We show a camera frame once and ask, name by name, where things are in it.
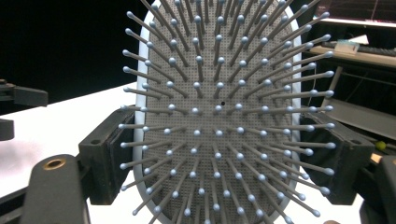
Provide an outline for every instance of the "hairbrush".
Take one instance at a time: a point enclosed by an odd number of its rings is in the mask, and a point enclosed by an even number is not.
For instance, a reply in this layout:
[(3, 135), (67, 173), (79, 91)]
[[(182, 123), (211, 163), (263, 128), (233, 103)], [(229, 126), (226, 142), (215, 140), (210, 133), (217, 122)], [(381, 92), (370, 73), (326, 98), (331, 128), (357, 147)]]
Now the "hairbrush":
[(300, 113), (331, 111), (331, 106), (301, 106), (301, 98), (331, 97), (332, 91), (301, 92), (301, 83), (332, 77), (333, 72), (301, 77), (316, 68), (315, 61), (332, 52), (301, 59), (301, 52), (327, 41), (329, 35), (301, 43), (300, 35), (329, 16), (302, 25), (296, 19), (319, 0), (294, 14), (289, 1), (160, 0), (145, 21), (133, 12), (142, 33), (126, 29), (140, 41), (139, 53), (123, 55), (138, 60), (134, 141), (121, 147), (133, 160), (120, 165), (132, 169), (143, 206), (153, 223), (272, 223), (289, 201), (314, 216), (319, 211), (304, 203), (297, 183), (320, 190), (299, 167), (333, 175), (330, 168), (299, 160), (312, 148), (331, 150), (334, 143), (300, 142), (300, 132), (330, 129), (332, 123), (300, 125)]

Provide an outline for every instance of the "dark backdrop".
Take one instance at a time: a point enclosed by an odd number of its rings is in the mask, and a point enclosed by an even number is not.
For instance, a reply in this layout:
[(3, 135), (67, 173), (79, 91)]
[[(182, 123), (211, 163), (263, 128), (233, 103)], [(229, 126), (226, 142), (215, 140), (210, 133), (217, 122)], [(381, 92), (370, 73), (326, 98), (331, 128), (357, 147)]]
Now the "dark backdrop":
[[(0, 78), (47, 91), (50, 103), (135, 81), (122, 72), (136, 67), (122, 50), (138, 50), (124, 30), (140, 33), (128, 10), (147, 14), (138, 0), (0, 0)], [(24, 108), (0, 102), (0, 114)]]

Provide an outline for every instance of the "ball-tipped bristle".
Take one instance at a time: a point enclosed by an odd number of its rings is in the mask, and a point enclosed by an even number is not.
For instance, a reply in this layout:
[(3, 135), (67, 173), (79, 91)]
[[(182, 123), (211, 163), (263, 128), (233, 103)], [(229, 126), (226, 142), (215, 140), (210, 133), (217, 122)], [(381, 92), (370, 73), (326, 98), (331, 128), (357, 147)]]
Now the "ball-tipped bristle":
[(293, 188), (306, 184), (329, 194), (329, 189), (308, 183), (306, 167), (326, 175), (330, 168), (300, 162), (298, 154), (312, 156), (311, 147), (334, 149), (334, 143), (299, 143), (298, 132), (314, 132), (322, 126), (299, 125), (299, 113), (331, 111), (332, 107), (300, 107), (302, 97), (331, 97), (332, 91), (300, 92), (300, 83), (333, 72), (301, 77), (316, 68), (315, 60), (332, 57), (327, 52), (301, 62), (296, 55), (325, 41), (323, 36), (301, 44), (299, 35), (313, 22), (296, 27), (295, 19), (308, 10), (304, 5), (291, 15), (291, 1), (262, 0), (161, 0), (152, 7), (148, 25), (132, 12), (127, 16), (150, 31), (136, 36), (148, 54), (126, 57), (144, 62), (142, 74), (129, 67), (125, 73), (139, 76), (133, 92), (141, 100), (136, 111), (133, 147), (135, 178), (144, 202), (153, 201), (154, 219), (184, 223), (270, 223), (280, 214), (292, 223), (280, 207), (283, 200), (295, 201), (314, 216), (319, 212), (303, 203), (305, 195)]

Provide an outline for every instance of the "white brush rim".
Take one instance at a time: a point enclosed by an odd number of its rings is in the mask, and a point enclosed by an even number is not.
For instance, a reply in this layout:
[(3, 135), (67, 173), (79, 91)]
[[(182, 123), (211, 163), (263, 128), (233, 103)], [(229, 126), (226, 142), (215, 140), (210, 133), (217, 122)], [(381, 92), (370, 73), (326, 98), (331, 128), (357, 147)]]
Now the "white brush rim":
[[(153, 5), (160, 6), (161, 2), (159, 0), (156, 0), (153, 3)], [(289, 18), (293, 15), (293, 13), (292, 13), (292, 11), (291, 11), (291, 9), (289, 7), (286, 8), (285, 12), (286, 12), (286, 14), (288, 15)], [(154, 19), (154, 16), (150, 12), (148, 12), (148, 15), (146, 16), (144, 22), (145, 22), (145, 24), (149, 24), (149, 22), (152, 21), (153, 19)], [(297, 21), (296, 20), (292, 21), (290, 26), (291, 26), (291, 30), (292, 31), (297, 30), (298, 29)], [(147, 30), (146, 28), (142, 27), (142, 31), (140, 33), (140, 36), (142, 36), (145, 39), (149, 39), (149, 30)], [(294, 46), (301, 45), (301, 38), (299, 36), (293, 40), (293, 45)], [(139, 42), (139, 55), (142, 56), (142, 57), (145, 57), (145, 58), (149, 57), (149, 49), (142, 42)], [(295, 62), (300, 61), (301, 60), (301, 54), (295, 55), (293, 57), (293, 60)], [(293, 67), (293, 69), (298, 69), (300, 67), (301, 66), (298, 65), (298, 66)], [(145, 73), (146, 74), (148, 72), (148, 68), (146, 67), (146, 65), (143, 62), (140, 62), (140, 61), (138, 62), (137, 69), (141, 73)], [(300, 76), (301, 76), (301, 74), (298, 73), (298, 74), (293, 75), (293, 78), (297, 78), (297, 77), (300, 77)], [(140, 91), (145, 91), (145, 89), (143, 89), (142, 85), (141, 85), (142, 83), (145, 83), (145, 82), (147, 82), (146, 78), (137, 77), (137, 89), (140, 90)], [(300, 83), (292, 84), (292, 92), (300, 92), (300, 91), (301, 91), (301, 84)], [(293, 99), (292, 100), (292, 105), (293, 105), (293, 107), (300, 107), (301, 106), (301, 100), (298, 99), (298, 98), (297, 99)], [(136, 106), (146, 106), (146, 96), (137, 94), (136, 95)], [(300, 118), (300, 114), (292, 114), (292, 124), (293, 125), (298, 125), (300, 123), (299, 122), (299, 118)], [(135, 115), (134, 115), (134, 123), (135, 124), (144, 124), (145, 123), (145, 113), (136, 111)], [(143, 136), (144, 136), (144, 133), (143, 133), (143, 131), (141, 129), (134, 130), (134, 140), (135, 141), (143, 141)], [(293, 131), (293, 133), (292, 133), (292, 141), (300, 141), (300, 133), (298, 131)], [(142, 159), (142, 147), (134, 147), (133, 157), (134, 157), (134, 161)], [(295, 160), (299, 160), (298, 155), (296, 153), (294, 153), (294, 152), (292, 154), (292, 157)], [(299, 169), (299, 167), (297, 167), (295, 165), (293, 165), (293, 168), (296, 169), (296, 170)], [(142, 177), (143, 177), (142, 165), (141, 164), (136, 165), (134, 167), (134, 179), (140, 179)], [(291, 188), (293, 188), (293, 189), (296, 188), (296, 185), (297, 185), (297, 183), (294, 180), (291, 180), (290, 183), (289, 183), (289, 186)], [(146, 200), (148, 195), (146, 194), (146, 189), (147, 188), (146, 188), (145, 183), (141, 182), (141, 183), (137, 184), (136, 186), (137, 186), (137, 189), (139, 190), (139, 193), (140, 193), (140, 196), (142, 197), (142, 199)], [(290, 199), (285, 197), (285, 199), (282, 201), (282, 203), (279, 206), (284, 210), (286, 208), (286, 206), (288, 205), (289, 201), (290, 201)], [(148, 210), (150, 210), (150, 212), (152, 214), (155, 214), (154, 213), (154, 207), (155, 206), (156, 206), (156, 204), (153, 201), (149, 201), (148, 204), (147, 204), (147, 208), (148, 208)], [(277, 211), (275, 211), (270, 216), (270, 219), (275, 221), (278, 217), (279, 217), (279, 213)], [(162, 224), (171, 224), (172, 223), (172, 221), (167, 216), (165, 216), (163, 213), (160, 213), (160, 215), (158, 216), (158, 220)]]

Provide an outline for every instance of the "white table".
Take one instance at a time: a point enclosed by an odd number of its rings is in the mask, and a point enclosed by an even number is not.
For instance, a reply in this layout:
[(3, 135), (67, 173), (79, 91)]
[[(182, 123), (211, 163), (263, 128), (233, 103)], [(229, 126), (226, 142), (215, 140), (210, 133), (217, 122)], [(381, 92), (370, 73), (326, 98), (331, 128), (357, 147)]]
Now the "white table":
[[(128, 85), (135, 88), (135, 83)], [(33, 166), (47, 157), (58, 154), (78, 154), (78, 143), (85, 138), (120, 105), (134, 104), (134, 94), (125, 93), (122, 87), (67, 100), (48, 107), (17, 112), (0, 119), (13, 119), (15, 138), (0, 142), (0, 197), (26, 187)], [(134, 181), (132, 173), (126, 180)], [(353, 206), (331, 205), (317, 191), (303, 185), (297, 190), (307, 195), (306, 203), (318, 209), (321, 217), (314, 217), (300, 205), (290, 202), (286, 208), (296, 224), (319, 224), (327, 220), (340, 223), (360, 223), (359, 209), (362, 198)], [(147, 208), (136, 216), (132, 211), (142, 200), (136, 188), (119, 194), (110, 206), (89, 205), (92, 224), (148, 223), (152, 214)], [(285, 223), (279, 218), (276, 223)]]

